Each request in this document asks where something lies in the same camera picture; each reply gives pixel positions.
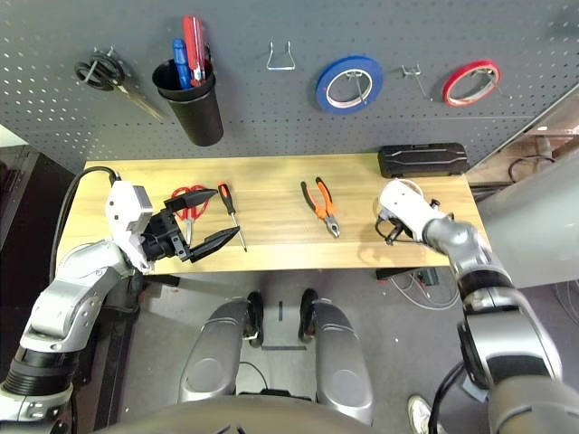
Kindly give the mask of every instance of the robot leg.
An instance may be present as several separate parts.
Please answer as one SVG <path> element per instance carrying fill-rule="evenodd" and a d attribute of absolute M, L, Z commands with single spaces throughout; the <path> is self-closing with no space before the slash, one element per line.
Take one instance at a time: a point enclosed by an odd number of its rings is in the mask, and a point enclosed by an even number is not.
<path fill-rule="evenodd" d="M 374 394 L 360 338 L 344 313 L 307 289 L 301 303 L 299 338 L 316 337 L 316 397 L 319 403 L 372 424 Z"/>
<path fill-rule="evenodd" d="M 235 392 L 235 378 L 244 337 L 262 337 L 263 304 L 251 293 L 215 310 L 204 324 L 185 364 L 179 385 L 179 402 L 199 401 Z"/>

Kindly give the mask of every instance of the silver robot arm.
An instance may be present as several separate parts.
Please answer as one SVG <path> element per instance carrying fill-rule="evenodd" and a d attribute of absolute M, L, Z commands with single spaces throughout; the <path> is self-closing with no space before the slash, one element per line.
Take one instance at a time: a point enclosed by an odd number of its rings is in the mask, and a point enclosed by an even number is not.
<path fill-rule="evenodd" d="M 380 204 L 383 220 L 449 258 L 463 304 L 460 349 L 470 378 L 489 390 L 491 432 L 579 432 L 579 394 L 562 383 L 559 353 L 479 232 L 400 180 L 386 185 Z"/>
<path fill-rule="evenodd" d="M 105 297 L 135 269 L 148 273 L 155 260 L 175 255 L 194 262 L 235 236 L 238 227 L 189 248 L 175 222 L 174 212 L 216 193 L 177 196 L 152 215 L 142 186 L 126 181 L 112 185 L 105 205 L 112 237 L 69 252 L 34 303 L 10 371 L 0 383 L 0 431 L 67 432 L 62 414 L 71 398 L 72 376 Z"/>

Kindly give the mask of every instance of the black toolbox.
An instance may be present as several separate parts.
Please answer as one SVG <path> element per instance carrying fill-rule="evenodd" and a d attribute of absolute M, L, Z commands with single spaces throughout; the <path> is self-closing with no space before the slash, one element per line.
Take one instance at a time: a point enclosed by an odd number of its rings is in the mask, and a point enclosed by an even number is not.
<path fill-rule="evenodd" d="M 460 175 L 469 169 L 459 143 L 383 146 L 378 164 L 384 178 Z"/>

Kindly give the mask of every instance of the blue tape roll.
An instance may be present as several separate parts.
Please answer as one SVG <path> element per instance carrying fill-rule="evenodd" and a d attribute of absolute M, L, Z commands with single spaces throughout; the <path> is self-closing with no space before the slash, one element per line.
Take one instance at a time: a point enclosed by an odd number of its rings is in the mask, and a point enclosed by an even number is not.
<path fill-rule="evenodd" d="M 365 103 L 356 98 L 352 101 L 336 101 L 328 95 L 328 88 L 331 83 L 340 75 L 347 71 L 362 72 L 369 79 L 371 86 L 363 90 Z M 328 113 L 335 115 L 349 115 L 367 107 L 375 101 L 382 89 L 384 74 L 380 63 L 365 56 L 349 56 L 331 63 L 319 76 L 316 85 L 316 98 L 319 106 Z"/>

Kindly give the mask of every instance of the gray pegboard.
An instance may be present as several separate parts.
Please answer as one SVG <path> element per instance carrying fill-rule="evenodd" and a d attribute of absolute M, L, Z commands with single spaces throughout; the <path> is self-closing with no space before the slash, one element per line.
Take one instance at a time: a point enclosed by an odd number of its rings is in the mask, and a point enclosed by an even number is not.
<path fill-rule="evenodd" d="M 204 18 L 214 55 L 225 134 L 207 148 L 187 140 L 150 79 L 171 57 L 183 14 Z M 559 0 L 8 0 L 0 26 L 0 122 L 73 170 L 85 159 L 370 152 L 440 141 L 462 143 L 474 164 L 579 79 L 579 9 Z M 270 40 L 274 60 L 291 41 L 295 71 L 266 71 Z M 75 83 L 73 64 L 111 44 L 165 122 L 118 92 Z M 329 115 L 315 83 L 348 54 L 377 59 L 384 87 L 357 114 Z M 449 75 L 482 58 L 500 65 L 501 89 L 513 99 L 495 92 L 466 108 L 441 103 Z M 403 79 L 400 66 L 415 63 L 434 102 Z"/>

